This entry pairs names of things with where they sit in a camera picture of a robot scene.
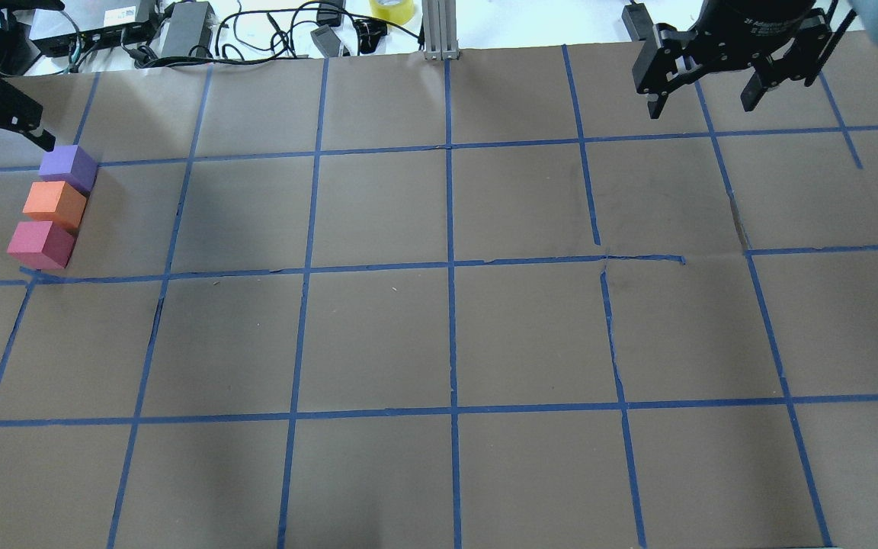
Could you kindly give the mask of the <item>orange foam block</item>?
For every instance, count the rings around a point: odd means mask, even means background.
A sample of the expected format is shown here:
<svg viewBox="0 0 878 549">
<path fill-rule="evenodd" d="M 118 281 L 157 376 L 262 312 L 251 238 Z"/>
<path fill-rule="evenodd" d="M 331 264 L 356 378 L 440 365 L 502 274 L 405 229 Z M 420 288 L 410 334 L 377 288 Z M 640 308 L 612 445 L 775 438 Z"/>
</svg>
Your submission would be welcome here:
<svg viewBox="0 0 878 549">
<path fill-rule="evenodd" d="M 66 181 L 34 181 L 22 214 L 31 221 L 49 221 L 77 234 L 81 228 L 88 199 Z"/>
</svg>

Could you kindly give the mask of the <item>black power adapter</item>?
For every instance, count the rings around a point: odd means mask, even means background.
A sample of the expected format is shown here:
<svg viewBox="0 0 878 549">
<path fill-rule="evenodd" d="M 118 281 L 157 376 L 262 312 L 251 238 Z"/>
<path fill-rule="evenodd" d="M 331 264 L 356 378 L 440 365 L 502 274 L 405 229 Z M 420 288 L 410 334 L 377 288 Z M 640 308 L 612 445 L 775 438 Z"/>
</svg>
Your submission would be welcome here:
<svg viewBox="0 0 878 549">
<path fill-rule="evenodd" d="M 655 36 L 655 22 L 644 3 L 630 1 L 623 6 L 621 20 L 633 42 L 645 42 Z"/>
</svg>

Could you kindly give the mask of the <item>purple foam block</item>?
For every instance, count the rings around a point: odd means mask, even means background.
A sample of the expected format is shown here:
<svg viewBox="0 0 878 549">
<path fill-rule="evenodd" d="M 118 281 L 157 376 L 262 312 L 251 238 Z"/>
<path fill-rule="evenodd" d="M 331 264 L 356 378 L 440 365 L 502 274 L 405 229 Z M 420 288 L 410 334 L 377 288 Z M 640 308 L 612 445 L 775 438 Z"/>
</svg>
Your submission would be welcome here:
<svg viewBox="0 0 878 549">
<path fill-rule="evenodd" d="M 80 146 L 55 146 L 45 152 L 38 176 L 41 181 L 65 181 L 74 190 L 89 195 L 98 176 L 98 163 Z"/>
</svg>

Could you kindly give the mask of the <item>grey network box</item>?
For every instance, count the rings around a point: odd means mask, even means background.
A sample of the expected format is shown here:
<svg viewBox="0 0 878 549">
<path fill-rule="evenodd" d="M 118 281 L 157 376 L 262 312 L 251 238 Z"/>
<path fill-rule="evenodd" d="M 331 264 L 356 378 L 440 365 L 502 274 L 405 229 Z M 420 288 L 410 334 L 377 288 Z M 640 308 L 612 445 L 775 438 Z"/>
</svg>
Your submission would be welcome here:
<svg viewBox="0 0 878 549">
<path fill-rule="evenodd" d="M 29 39 L 46 58 L 149 42 L 160 25 L 154 1 L 66 1 L 61 11 L 34 10 Z"/>
</svg>

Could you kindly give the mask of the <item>red foam block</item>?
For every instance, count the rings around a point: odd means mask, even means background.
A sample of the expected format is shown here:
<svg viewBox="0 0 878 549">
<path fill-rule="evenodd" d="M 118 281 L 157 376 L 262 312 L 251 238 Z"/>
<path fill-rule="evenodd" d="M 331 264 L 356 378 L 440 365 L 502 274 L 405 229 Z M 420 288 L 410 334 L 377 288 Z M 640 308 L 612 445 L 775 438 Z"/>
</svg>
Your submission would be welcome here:
<svg viewBox="0 0 878 549">
<path fill-rule="evenodd" d="M 24 221 L 15 226 L 7 253 L 34 270 L 66 268 L 76 236 L 51 221 Z"/>
</svg>

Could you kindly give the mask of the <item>black power brick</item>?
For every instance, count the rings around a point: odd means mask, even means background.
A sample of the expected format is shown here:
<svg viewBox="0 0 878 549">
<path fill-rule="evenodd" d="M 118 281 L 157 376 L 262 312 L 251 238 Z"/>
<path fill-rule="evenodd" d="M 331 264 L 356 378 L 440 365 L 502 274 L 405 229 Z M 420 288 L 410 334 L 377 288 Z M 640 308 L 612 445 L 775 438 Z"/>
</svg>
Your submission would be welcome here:
<svg viewBox="0 0 878 549">
<path fill-rule="evenodd" d="M 160 58 L 209 58 L 215 21 L 215 10 L 209 2 L 175 2 L 166 7 L 163 21 L 167 22 L 167 31 Z"/>
</svg>

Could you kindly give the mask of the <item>yellow tape roll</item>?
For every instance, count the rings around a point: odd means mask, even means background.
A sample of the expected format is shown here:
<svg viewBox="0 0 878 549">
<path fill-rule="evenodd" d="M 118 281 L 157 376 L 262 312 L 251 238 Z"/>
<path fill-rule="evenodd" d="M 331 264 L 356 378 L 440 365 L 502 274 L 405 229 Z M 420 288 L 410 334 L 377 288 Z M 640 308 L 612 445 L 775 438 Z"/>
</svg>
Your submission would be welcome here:
<svg viewBox="0 0 878 549">
<path fill-rule="evenodd" d="M 407 24 L 417 11 L 412 0 L 369 0 L 368 4 L 374 18 L 400 27 Z"/>
</svg>

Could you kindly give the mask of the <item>aluminium frame post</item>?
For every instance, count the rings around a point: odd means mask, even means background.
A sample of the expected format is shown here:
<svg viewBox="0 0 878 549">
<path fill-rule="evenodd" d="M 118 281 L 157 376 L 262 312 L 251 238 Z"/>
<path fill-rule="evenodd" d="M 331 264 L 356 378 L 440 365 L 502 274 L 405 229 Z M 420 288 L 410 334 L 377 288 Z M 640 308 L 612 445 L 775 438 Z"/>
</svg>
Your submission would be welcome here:
<svg viewBox="0 0 878 549">
<path fill-rule="evenodd" d="M 456 1 L 421 1 L 422 52 L 427 60 L 460 58 Z"/>
</svg>

